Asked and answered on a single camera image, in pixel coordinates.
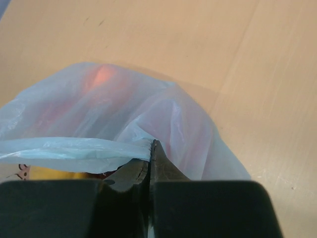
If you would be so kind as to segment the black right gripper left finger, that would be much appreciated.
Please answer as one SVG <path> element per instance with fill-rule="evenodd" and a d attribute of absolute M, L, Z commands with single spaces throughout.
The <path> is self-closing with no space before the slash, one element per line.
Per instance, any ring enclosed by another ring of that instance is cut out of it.
<path fill-rule="evenodd" d="M 107 179 L 12 180 L 0 185 L 3 238 L 145 238 L 149 163 Z"/>

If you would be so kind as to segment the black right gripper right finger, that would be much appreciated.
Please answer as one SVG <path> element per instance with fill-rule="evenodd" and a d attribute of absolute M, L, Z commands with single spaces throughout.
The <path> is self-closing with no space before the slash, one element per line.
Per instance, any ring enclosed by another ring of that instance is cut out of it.
<path fill-rule="evenodd" d="M 150 199 L 157 238 L 280 238 L 268 192 L 248 180 L 193 181 L 151 146 Z"/>

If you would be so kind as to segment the blue printed plastic bag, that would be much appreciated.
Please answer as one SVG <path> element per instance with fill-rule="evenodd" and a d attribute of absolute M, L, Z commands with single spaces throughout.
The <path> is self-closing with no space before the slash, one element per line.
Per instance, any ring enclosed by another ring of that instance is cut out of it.
<path fill-rule="evenodd" d="M 83 93 L 102 64 L 70 65 L 20 92 L 0 110 L 0 162 L 102 174 L 150 160 L 158 140 L 192 180 L 249 180 L 206 111 L 177 83 L 113 64 L 117 74 Z"/>

